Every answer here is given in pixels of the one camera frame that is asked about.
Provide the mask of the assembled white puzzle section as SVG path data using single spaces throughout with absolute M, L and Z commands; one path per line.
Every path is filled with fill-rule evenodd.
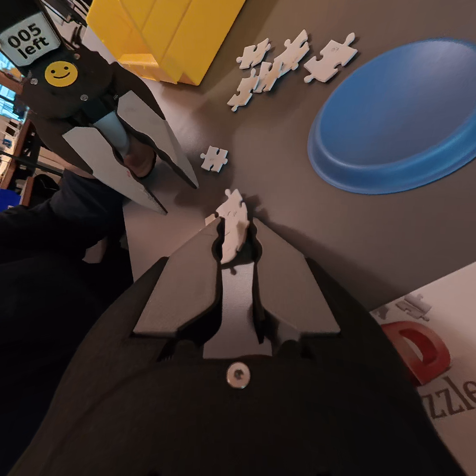
M 237 257 L 246 241 L 249 227 L 247 206 L 240 192 L 237 189 L 234 191 L 226 189 L 225 194 L 227 200 L 218 206 L 212 215 L 205 218 L 206 226 L 217 217 L 224 219 L 224 241 L 221 248 L 222 266 Z

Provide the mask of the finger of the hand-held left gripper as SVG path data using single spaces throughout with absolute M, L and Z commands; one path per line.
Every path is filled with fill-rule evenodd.
M 193 167 L 168 122 L 133 91 L 119 97 L 118 118 L 131 134 L 150 146 L 176 175 L 194 189 L 199 188 Z
M 63 139 L 92 169 L 92 175 L 127 199 L 166 215 L 158 199 L 125 167 L 113 146 L 94 127 L 74 127 L 63 134 Z

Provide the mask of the pile of white puzzle pieces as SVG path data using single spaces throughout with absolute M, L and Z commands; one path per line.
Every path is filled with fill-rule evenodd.
M 357 54 L 358 50 L 351 46 L 355 37 L 355 33 L 352 32 L 342 43 L 330 40 L 319 52 L 320 58 L 313 56 L 307 60 L 304 68 L 308 75 L 304 78 L 304 82 L 308 84 L 317 80 L 326 83 L 331 80 L 338 72 L 337 67 L 346 66 Z M 284 48 L 272 62 L 264 61 L 271 49 L 269 38 L 243 49 L 242 55 L 236 58 L 236 63 L 241 70 L 251 71 L 249 76 L 241 79 L 235 94 L 227 102 L 232 112 L 246 106 L 253 94 L 270 92 L 278 79 L 299 67 L 299 62 L 310 50 L 306 30 L 303 29 L 294 40 L 287 39 Z

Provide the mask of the person's left hand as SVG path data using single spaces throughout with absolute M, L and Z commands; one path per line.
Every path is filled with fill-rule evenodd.
M 137 178 L 147 178 L 152 173 L 156 161 L 157 154 L 152 147 L 135 137 L 129 137 L 128 151 L 123 156 L 123 163 Z

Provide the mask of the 3D puzzle box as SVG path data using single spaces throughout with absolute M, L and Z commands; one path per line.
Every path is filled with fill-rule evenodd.
M 476 474 L 475 263 L 373 310 L 437 433 Z

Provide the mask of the blue round puzzle stand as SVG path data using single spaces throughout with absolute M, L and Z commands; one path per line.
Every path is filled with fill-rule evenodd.
M 330 185 L 365 195 L 440 180 L 476 156 L 476 46 L 426 39 L 356 69 L 316 115 L 309 162 Z

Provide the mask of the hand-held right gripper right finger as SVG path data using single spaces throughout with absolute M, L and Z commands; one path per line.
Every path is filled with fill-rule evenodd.
M 338 336 L 340 326 L 305 256 L 257 218 L 253 219 L 252 295 L 259 341 L 276 354 L 286 341 Z

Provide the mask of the single white puzzle piece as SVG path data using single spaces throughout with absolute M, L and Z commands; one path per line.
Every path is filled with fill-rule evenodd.
M 209 146 L 206 153 L 200 154 L 200 158 L 203 160 L 201 168 L 219 173 L 223 165 L 228 163 L 227 155 L 228 150 Z

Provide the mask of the person's left forearm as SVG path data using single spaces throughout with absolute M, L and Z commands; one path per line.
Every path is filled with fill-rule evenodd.
M 57 251 L 82 258 L 87 249 L 124 228 L 123 202 L 122 194 L 101 181 L 65 170 L 50 199 L 1 212 L 1 251 Z

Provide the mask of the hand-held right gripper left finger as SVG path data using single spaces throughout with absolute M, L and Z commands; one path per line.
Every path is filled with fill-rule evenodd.
M 217 217 L 166 259 L 134 337 L 190 340 L 202 346 L 216 334 L 222 297 L 217 248 L 223 238 L 224 221 Z

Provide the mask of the yellow storage bin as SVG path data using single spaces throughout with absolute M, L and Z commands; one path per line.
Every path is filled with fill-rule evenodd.
M 86 16 L 116 61 L 137 76 L 199 86 L 244 0 L 94 0 Z

